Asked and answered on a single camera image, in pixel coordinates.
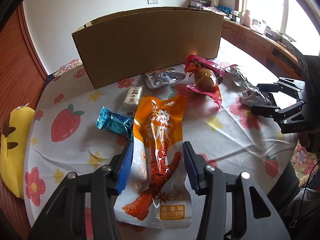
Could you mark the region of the pink squid snack packet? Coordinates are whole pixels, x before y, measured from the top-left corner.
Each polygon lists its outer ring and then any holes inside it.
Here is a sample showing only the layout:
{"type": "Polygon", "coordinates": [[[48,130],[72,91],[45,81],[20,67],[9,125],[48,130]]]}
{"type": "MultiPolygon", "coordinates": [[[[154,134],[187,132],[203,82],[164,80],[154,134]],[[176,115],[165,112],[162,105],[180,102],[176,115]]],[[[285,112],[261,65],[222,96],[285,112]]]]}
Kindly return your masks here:
{"type": "Polygon", "coordinates": [[[210,97],[220,108],[222,104],[219,84],[222,83],[225,70],[217,63],[197,55],[189,55],[185,61],[185,74],[194,76],[195,83],[186,85],[186,90],[210,97]]]}

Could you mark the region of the orange chicken feet snack bag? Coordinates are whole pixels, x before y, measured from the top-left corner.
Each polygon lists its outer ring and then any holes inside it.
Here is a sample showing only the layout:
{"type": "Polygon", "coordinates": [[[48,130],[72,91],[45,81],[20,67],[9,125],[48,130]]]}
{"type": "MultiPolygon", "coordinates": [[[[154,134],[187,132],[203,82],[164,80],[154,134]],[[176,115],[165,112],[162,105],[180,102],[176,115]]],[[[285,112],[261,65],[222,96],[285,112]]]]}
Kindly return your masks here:
{"type": "Polygon", "coordinates": [[[187,104],[182,95],[140,99],[133,123],[131,170],[114,205],[118,221],[157,229],[191,225],[182,132],[187,104]]]}

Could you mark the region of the blue foil candy packet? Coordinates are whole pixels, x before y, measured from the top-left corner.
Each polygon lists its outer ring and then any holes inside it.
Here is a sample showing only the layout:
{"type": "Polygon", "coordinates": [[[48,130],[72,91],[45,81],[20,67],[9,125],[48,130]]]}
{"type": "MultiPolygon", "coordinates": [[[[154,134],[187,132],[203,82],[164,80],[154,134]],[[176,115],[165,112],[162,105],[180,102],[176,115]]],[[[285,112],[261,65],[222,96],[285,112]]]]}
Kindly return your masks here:
{"type": "Polygon", "coordinates": [[[133,119],[121,114],[113,113],[105,106],[100,110],[95,126],[98,129],[105,129],[117,135],[132,140],[133,119]]]}

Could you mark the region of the wooden window cabinet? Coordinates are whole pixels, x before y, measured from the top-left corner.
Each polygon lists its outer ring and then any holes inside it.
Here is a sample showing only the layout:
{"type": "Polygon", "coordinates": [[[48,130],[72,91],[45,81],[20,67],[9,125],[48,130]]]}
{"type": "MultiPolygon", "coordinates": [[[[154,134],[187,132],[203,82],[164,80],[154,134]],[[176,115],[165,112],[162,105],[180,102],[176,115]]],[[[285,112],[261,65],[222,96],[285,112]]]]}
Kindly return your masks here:
{"type": "Polygon", "coordinates": [[[289,77],[297,80],[303,78],[301,67],[295,55],[280,43],[252,31],[249,27],[224,20],[221,36],[262,63],[277,77],[289,77]]]}

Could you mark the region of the floral bed quilt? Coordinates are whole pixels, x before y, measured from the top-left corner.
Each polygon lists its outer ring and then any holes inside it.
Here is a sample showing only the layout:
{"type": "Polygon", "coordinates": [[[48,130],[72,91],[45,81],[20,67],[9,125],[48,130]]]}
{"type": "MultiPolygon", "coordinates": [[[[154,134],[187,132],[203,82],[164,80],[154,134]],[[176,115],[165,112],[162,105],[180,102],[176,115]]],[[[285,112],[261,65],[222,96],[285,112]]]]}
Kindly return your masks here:
{"type": "MultiPolygon", "coordinates": [[[[163,100],[176,95],[188,99],[183,119],[184,138],[199,143],[200,155],[209,165],[225,171],[250,168],[267,183],[278,181],[285,174],[280,160],[293,150],[289,168],[300,185],[317,172],[315,154],[290,135],[281,134],[273,122],[253,115],[251,109],[240,102],[242,93],[235,86],[221,88],[223,102],[219,108],[207,96],[185,89],[193,82],[186,79],[152,91],[143,87],[143,94],[158,94],[163,100]]],[[[84,158],[88,165],[99,168],[105,163],[107,153],[103,150],[106,141],[95,126],[100,110],[97,100],[102,96],[113,98],[135,86],[134,78],[124,79],[113,89],[95,90],[60,108],[52,122],[52,142],[69,151],[71,159],[84,158]]]]}

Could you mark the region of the pink bottle on cabinet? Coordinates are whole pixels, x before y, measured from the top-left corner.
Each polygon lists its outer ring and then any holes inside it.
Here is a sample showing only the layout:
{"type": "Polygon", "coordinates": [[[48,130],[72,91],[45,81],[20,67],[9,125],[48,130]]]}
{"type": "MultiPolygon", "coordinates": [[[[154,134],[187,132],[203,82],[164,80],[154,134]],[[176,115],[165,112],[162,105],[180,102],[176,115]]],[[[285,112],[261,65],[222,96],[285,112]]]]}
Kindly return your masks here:
{"type": "Polygon", "coordinates": [[[249,10],[246,10],[244,15],[242,16],[242,24],[244,26],[247,26],[247,27],[251,27],[252,25],[252,20],[251,20],[251,17],[250,17],[250,11],[249,10]]]}

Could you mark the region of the yellow banana plush toy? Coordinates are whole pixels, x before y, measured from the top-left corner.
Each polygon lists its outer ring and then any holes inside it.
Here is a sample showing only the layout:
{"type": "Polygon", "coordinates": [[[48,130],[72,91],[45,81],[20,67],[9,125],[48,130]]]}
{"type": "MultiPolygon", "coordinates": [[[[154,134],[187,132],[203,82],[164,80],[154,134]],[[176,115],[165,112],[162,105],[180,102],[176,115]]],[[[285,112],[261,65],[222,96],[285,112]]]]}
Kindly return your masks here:
{"type": "Polygon", "coordinates": [[[23,198],[23,165],[28,133],[35,111],[18,106],[5,118],[1,135],[1,179],[17,198],[23,198]]]}

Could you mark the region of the fruit print table cloth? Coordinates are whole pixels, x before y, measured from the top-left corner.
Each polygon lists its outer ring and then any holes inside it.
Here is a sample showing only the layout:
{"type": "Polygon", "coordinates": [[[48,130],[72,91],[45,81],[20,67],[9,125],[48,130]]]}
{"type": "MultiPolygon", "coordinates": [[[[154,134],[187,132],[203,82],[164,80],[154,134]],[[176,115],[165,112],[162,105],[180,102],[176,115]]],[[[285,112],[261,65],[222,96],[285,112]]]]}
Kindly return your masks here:
{"type": "Polygon", "coordinates": [[[159,89],[148,89],[137,75],[95,89],[83,66],[48,83],[36,107],[24,161],[24,202],[33,224],[59,183],[69,172],[86,174],[108,164],[125,139],[99,130],[101,107],[117,112],[132,86],[161,100],[181,94],[188,98],[182,121],[183,139],[196,153],[226,173],[249,172],[265,192],[283,177],[297,136],[282,134],[269,118],[251,114],[242,105],[241,89],[230,77],[220,85],[222,105],[185,89],[192,78],[159,89]]]}

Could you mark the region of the small silver snack packet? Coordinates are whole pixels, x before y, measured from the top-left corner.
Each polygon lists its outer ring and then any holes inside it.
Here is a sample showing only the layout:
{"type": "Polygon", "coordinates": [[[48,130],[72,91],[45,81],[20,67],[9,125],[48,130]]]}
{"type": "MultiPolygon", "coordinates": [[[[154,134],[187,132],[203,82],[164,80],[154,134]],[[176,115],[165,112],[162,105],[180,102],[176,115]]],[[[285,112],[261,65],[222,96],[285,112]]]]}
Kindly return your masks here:
{"type": "Polygon", "coordinates": [[[144,74],[144,80],[149,89],[157,89],[172,85],[185,79],[185,74],[174,68],[152,70],[144,74]]]}

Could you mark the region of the small white snack packet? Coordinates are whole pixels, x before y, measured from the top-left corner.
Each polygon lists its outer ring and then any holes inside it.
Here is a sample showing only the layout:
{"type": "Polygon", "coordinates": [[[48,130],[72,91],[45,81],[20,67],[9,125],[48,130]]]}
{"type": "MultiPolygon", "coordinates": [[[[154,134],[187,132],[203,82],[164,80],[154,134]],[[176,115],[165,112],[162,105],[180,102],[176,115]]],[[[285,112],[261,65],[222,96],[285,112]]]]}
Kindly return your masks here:
{"type": "Polygon", "coordinates": [[[123,116],[134,117],[143,94],[144,86],[130,87],[118,113],[123,116]]]}

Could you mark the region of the wooden slatted wardrobe door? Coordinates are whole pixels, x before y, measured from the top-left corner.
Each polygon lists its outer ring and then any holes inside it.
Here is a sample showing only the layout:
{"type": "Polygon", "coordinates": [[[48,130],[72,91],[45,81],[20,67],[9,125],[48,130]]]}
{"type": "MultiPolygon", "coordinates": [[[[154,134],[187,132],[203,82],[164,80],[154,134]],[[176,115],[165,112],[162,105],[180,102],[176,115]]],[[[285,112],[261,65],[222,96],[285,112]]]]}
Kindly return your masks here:
{"type": "Polygon", "coordinates": [[[47,76],[20,4],[1,31],[1,120],[17,106],[35,108],[47,76]]]}

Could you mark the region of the brown cardboard box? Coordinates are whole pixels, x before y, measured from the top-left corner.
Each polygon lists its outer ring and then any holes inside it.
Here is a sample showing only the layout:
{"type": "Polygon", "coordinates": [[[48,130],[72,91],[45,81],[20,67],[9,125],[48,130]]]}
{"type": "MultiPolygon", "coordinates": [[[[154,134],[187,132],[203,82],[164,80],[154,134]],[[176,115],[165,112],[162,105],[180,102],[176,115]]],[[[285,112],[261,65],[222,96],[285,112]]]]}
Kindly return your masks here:
{"type": "Polygon", "coordinates": [[[183,7],[120,11],[72,33],[94,88],[185,63],[189,55],[217,57],[223,16],[183,7]]]}

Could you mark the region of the white wall switch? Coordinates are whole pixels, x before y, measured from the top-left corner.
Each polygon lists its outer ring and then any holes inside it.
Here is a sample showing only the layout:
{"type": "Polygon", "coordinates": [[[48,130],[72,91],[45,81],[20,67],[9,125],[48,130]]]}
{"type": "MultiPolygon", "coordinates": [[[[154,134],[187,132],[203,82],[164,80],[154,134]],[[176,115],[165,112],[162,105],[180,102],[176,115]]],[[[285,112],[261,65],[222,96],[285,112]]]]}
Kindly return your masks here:
{"type": "Polygon", "coordinates": [[[148,0],[148,4],[158,4],[158,0],[148,0]]]}

